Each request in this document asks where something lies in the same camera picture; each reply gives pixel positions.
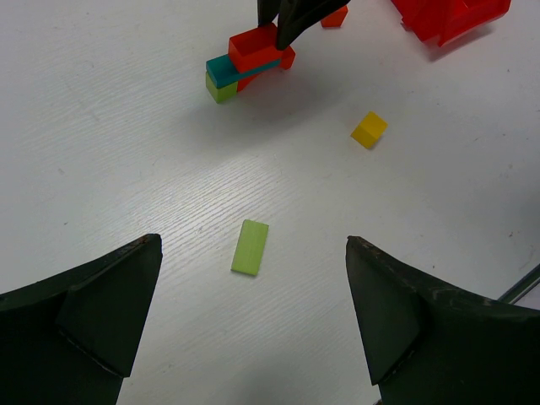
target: yellow block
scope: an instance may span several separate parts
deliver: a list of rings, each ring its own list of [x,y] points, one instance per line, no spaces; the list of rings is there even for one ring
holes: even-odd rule
[[[388,124],[373,111],[370,111],[356,129],[351,133],[351,137],[364,148],[371,149],[381,137]]]

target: white table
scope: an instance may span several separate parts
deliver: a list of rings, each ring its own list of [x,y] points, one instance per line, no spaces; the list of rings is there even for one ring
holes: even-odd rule
[[[120,404],[373,403],[348,235],[492,298],[540,261],[537,0],[446,52],[356,1],[216,105],[204,63],[256,7],[0,6],[0,289],[164,238]],[[371,151],[349,137],[368,111],[389,123]],[[270,224],[255,279],[230,272],[243,219]]]

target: red block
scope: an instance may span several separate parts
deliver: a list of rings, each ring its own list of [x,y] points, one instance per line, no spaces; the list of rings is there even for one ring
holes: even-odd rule
[[[283,51],[276,49],[278,28],[274,23],[257,27],[229,39],[229,57],[240,73],[259,68],[279,59]]]
[[[426,41],[439,36],[438,45],[506,14],[510,0],[392,0],[403,25]]]
[[[321,20],[322,28],[339,28],[345,17],[347,16],[348,8],[347,6],[341,7],[338,11],[334,11],[332,14],[326,16]]]
[[[259,74],[261,73],[256,73],[254,74],[253,76],[250,76],[249,78],[241,78],[239,81],[238,81],[238,87],[236,89],[236,92],[239,93],[241,92],[243,89],[246,88],[246,86],[251,83],[251,81],[256,78]]]
[[[281,56],[279,67],[284,70],[290,69],[291,66],[293,66],[294,57],[296,57],[296,52],[293,51],[293,48],[287,46],[285,51],[283,51],[283,55]]]

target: blue block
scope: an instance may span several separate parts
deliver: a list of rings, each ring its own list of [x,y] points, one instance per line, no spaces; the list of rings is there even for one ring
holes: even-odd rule
[[[245,73],[239,73],[235,65],[230,60],[229,55],[216,57],[206,62],[208,76],[212,79],[217,89],[221,89],[229,84],[239,81],[242,78],[249,78],[251,75],[264,72],[265,70],[275,68],[280,59],[262,65]]]

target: green cube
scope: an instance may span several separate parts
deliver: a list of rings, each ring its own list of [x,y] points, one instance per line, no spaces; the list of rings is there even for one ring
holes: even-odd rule
[[[231,270],[256,276],[261,266],[262,251],[267,241],[268,225],[246,219],[242,224]]]
[[[213,99],[216,100],[216,103],[222,103],[236,95],[238,82],[231,83],[225,87],[222,87],[221,89],[218,89],[210,78],[208,72],[206,72],[206,88],[212,95]]]

